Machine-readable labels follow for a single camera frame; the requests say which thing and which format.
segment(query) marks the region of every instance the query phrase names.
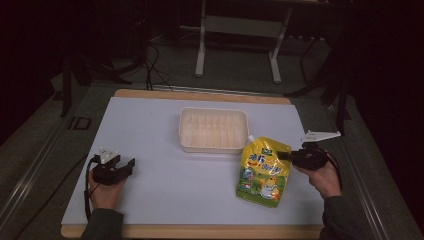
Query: snack bag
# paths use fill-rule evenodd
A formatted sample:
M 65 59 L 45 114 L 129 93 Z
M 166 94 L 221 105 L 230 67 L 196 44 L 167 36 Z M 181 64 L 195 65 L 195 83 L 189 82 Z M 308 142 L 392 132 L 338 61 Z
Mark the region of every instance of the snack bag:
M 244 147 L 240 180 L 236 195 L 267 207 L 277 207 L 290 174 L 290 162 L 277 157 L 277 152 L 291 152 L 291 147 L 270 138 L 260 137 Z

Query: hand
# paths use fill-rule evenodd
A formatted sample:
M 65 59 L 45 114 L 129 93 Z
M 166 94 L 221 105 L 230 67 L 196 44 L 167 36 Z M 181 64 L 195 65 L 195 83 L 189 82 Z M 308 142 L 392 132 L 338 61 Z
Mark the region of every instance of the hand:
M 327 162 L 324 167 L 316 171 L 310 171 L 294 165 L 293 167 L 309 176 L 309 183 L 318 190 L 323 199 L 342 195 L 337 170 L 330 162 Z
M 96 208 L 107 208 L 115 210 L 119 203 L 121 196 L 122 187 L 124 186 L 127 179 L 120 181 L 119 183 L 106 186 L 98 184 L 93 180 L 93 171 L 90 171 L 88 183 L 90 185 L 90 199 L 93 207 Z

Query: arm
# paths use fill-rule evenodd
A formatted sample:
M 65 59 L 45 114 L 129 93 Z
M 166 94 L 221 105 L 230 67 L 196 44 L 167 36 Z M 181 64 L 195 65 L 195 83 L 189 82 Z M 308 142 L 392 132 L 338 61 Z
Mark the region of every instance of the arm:
M 350 205 L 342 196 L 337 170 L 330 162 L 316 171 L 294 168 L 309 176 L 309 182 L 324 199 L 324 228 L 320 239 L 366 239 Z
M 115 209 L 126 180 L 113 186 L 105 186 L 95 183 L 92 175 L 93 173 L 90 172 L 90 199 L 94 211 L 81 239 L 121 240 L 124 215 L 116 212 Z

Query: white metal leg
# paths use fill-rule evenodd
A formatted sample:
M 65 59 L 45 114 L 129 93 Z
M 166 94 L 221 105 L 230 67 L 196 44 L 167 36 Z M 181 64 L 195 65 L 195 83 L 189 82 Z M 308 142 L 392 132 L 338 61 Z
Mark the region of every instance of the white metal leg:
M 293 11 L 292 8 L 289 8 L 287 10 L 284 23 L 281 24 L 281 28 L 278 33 L 277 44 L 275 45 L 274 50 L 269 53 L 269 62 L 271 64 L 272 77 L 274 79 L 274 83 L 276 84 L 281 83 L 281 76 L 280 76 L 280 70 L 278 68 L 277 56 L 278 56 L 278 52 L 280 51 L 281 44 L 283 43 L 284 34 L 286 33 L 287 25 L 289 24 L 289 19 L 290 19 L 292 11 Z
M 196 63 L 196 77 L 203 76 L 203 66 L 205 64 L 205 18 L 206 18 L 206 0 L 202 1 L 202 19 L 200 20 L 200 45 L 199 53 L 197 54 L 197 63 Z

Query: metal frame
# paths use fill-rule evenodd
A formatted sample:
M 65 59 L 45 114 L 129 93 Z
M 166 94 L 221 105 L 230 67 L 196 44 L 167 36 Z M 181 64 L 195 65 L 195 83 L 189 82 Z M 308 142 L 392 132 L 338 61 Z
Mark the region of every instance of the metal frame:
M 221 16 L 211 16 L 206 14 L 206 0 L 202 1 L 202 18 L 200 21 L 200 45 L 197 54 L 197 64 L 195 75 L 203 76 L 205 63 L 205 34 L 206 31 L 232 33 L 240 35 L 251 35 L 260 37 L 276 38 L 277 42 L 272 51 L 269 52 L 269 61 L 274 83 L 281 83 L 280 70 L 278 68 L 277 56 L 284 39 L 290 16 L 293 9 L 286 11 L 285 19 L 281 22 L 260 21 L 241 18 L 230 18 Z

